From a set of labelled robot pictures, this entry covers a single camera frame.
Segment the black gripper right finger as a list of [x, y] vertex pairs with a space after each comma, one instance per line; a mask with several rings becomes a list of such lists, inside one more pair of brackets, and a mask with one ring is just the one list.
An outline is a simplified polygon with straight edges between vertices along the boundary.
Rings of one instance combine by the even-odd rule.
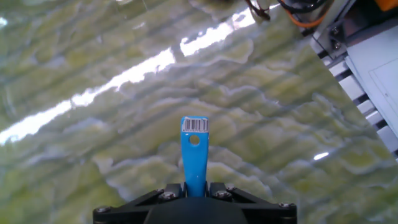
[[237, 207], [247, 223], [297, 224], [295, 203], [272, 203], [235, 186], [221, 182], [207, 184], [207, 197]]

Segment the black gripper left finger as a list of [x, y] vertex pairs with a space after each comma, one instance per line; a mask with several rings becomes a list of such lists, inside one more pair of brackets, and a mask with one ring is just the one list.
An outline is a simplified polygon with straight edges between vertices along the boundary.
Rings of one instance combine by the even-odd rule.
[[164, 189], [155, 189], [124, 205], [104, 205], [95, 208], [92, 223], [144, 223], [149, 212], [157, 205], [180, 198], [183, 198], [181, 184], [167, 184]]

